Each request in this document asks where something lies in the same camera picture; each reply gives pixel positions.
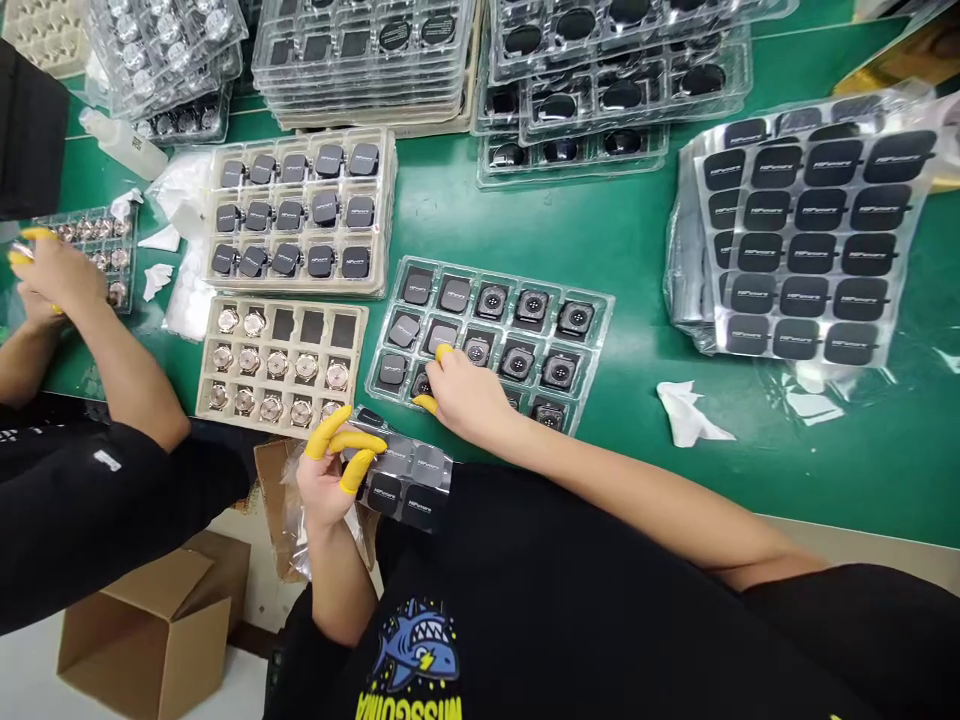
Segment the black sleeve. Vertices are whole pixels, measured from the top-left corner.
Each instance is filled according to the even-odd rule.
[[[239,458],[115,423],[0,484],[0,634],[176,549],[249,490]]]
[[[885,718],[960,717],[960,598],[878,565],[743,593],[756,615]]]
[[[299,720],[305,708],[324,706],[353,650],[330,640],[313,622],[312,584],[297,598],[281,637],[280,671],[264,720]]]

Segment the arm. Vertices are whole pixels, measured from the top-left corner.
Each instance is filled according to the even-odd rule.
[[[27,320],[0,346],[0,404],[19,410],[40,389],[60,342],[63,316],[25,283],[17,286]]]
[[[76,325],[103,378],[110,417],[172,451],[190,433],[190,422],[156,360],[107,304],[103,273],[52,233],[24,235],[36,242],[35,262],[14,264],[13,271]]]
[[[460,350],[442,354],[427,373],[436,416],[453,432],[550,478],[736,590],[827,567],[753,513],[696,483],[520,415],[496,375],[474,367]]]
[[[374,454],[387,448],[383,440],[363,433],[334,437],[341,429],[352,430],[349,425],[340,427],[352,410],[349,405],[340,408],[314,430],[297,468],[313,581],[313,621],[327,638],[346,647],[360,641],[377,607],[377,594],[343,517]],[[341,477],[337,456],[344,447],[365,449]]]

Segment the black shirt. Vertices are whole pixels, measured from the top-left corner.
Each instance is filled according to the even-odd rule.
[[[249,491],[235,453],[140,431],[31,424],[0,405],[0,635],[178,548]]]
[[[480,465],[457,466],[442,532],[420,540],[356,650],[298,601],[268,718],[956,717],[960,600],[894,570],[738,594],[548,481]]]

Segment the green workbench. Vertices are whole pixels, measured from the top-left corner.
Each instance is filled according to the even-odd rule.
[[[793,16],[754,26],[756,77],[745,114],[829,95],[905,23],[850,25],[851,6],[850,0],[803,0]],[[262,108],[259,97],[235,100],[230,142],[281,134]],[[705,127],[676,127],[673,147]],[[82,135],[76,123],[71,134]],[[661,278],[675,153],[655,173],[481,193],[476,147],[466,135],[398,143],[393,260],[433,257],[616,295],[579,438],[673,470],[756,512],[960,548],[960,453],[953,446],[960,338],[950,324],[958,317],[958,299],[949,284],[960,276],[960,248],[953,246],[960,196],[933,197],[924,210],[889,373],[869,373],[858,396],[843,405],[843,417],[808,427],[784,409],[776,391],[784,366],[701,356],[667,321]],[[134,185],[145,187],[100,153],[94,140],[68,140],[62,210],[103,205]],[[142,218],[143,235],[158,229],[149,211]],[[139,253],[137,301],[128,325],[192,411],[201,346],[161,329],[172,285],[153,302],[142,301],[142,271],[157,262],[171,262],[171,256]],[[8,302],[14,295],[9,271],[0,272],[0,318],[15,326],[22,310]],[[387,303],[367,304],[356,402],[457,459],[481,458],[432,417],[367,396],[362,386]],[[664,380],[695,380],[695,390],[705,396],[698,407],[737,441],[674,447],[655,393]],[[77,338],[60,353],[45,387],[102,398],[96,368]]]

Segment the forearm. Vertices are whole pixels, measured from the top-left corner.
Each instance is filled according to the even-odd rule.
[[[28,320],[0,346],[0,404],[20,409],[36,396],[59,341],[59,327]]]
[[[106,302],[67,312],[100,371],[110,417],[172,451],[190,433],[190,422],[153,356]]]
[[[346,522],[307,523],[313,621],[336,643],[356,647],[377,607],[377,593]]]
[[[750,511],[679,475],[517,419],[496,433],[488,450],[545,475],[704,570],[722,573],[804,554]]]

